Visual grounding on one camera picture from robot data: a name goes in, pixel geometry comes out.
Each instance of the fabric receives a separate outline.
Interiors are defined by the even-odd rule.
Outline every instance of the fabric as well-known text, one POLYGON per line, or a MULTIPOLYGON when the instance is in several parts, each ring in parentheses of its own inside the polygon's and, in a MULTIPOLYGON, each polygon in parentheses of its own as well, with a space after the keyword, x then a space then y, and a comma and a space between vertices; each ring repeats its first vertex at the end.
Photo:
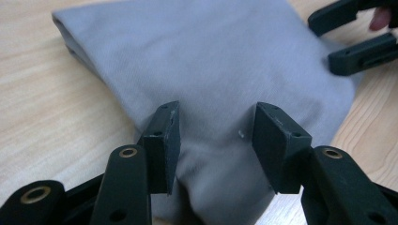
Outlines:
POLYGON ((57 11, 54 22, 137 136, 157 107, 180 101, 175 191, 152 197, 153 215, 174 223, 190 206, 205 224, 254 224, 273 196, 251 148, 256 102, 281 107, 314 146, 329 144, 360 78, 329 73, 337 47, 284 0, 113 2, 57 11))

